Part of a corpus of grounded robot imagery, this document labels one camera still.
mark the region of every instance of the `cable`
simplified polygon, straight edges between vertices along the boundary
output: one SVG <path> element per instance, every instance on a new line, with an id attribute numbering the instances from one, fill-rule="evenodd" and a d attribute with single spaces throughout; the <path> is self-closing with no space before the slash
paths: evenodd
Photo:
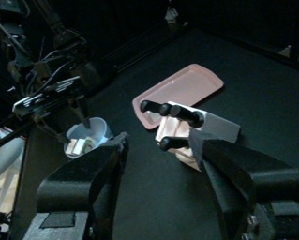
<path id="1" fill-rule="evenodd" d="M 54 70 L 54 72 L 51 73 L 51 75 L 49 76 L 47 80 L 43 82 L 42 86 L 38 88 L 38 90 L 35 90 L 35 92 L 33 94 L 30 94 L 30 97 L 33 97 L 34 95 L 39 94 L 43 89 L 46 88 L 46 86 L 49 85 L 50 81 L 53 80 L 54 76 L 57 75 L 57 73 L 65 68 L 65 66 L 68 66 L 72 63 L 72 61 L 66 62 L 65 64 L 62 64 L 58 69 Z"/>
<path id="2" fill-rule="evenodd" d="M 18 41 L 14 39 L 14 37 L 11 36 L 11 34 L 7 32 L 7 30 L 5 29 L 5 27 L 1 25 L 0 23 L 0 30 L 3 32 L 3 34 L 9 37 L 11 43 L 15 45 L 15 47 L 21 50 L 21 52 L 29 57 L 29 53 L 27 51 L 23 49 L 23 47 L 21 46 L 21 44 L 18 43 Z"/>
<path id="3" fill-rule="evenodd" d="M 23 6 L 25 6 L 25 9 L 26 9 L 26 15 L 23 17 L 27 18 L 29 14 L 30 14 L 29 5 L 27 5 L 25 0 L 21 0 L 21 2 L 22 2 Z"/>

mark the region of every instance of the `plastic tray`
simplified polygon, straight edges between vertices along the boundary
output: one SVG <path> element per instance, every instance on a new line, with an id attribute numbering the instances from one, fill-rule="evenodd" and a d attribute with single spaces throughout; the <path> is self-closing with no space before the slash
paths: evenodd
<path id="1" fill-rule="evenodd" d="M 184 67 L 132 100 L 133 111 L 144 128 L 156 128 L 161 116 L 153 112 L 140 112 L 138 106 L 142 100 L 157 103 L 173 101 L 192 106 L 221 86 L 222 81 L 208 69 L 196 64 Z"/>

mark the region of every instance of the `black table surface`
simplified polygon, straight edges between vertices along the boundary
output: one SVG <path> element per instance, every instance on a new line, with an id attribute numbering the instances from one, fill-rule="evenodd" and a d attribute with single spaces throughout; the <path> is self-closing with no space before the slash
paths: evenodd
<path id="1" fill-rule="evenodd" d="M 113 134 L 129 134 L 113 239 L 220 239 L 201 174 L 158 150 L 156 129 L 145 130 L 130 106 L 138 94 L 189 64 L 208 68 L 224 82 L 224 88 L 194 107 L 241 126 L 237 144 L 299 168 L 299 70 L 190 30 L 124 70 L 89 98 L 89 116 L 104 118 Z M 65 107 L 54 116 L 62 128 L 78 122 Z M 22 239 L 34 215 L 35 189 L 66 161 L 62 144 L 33 128 L 10 239 Z"/>

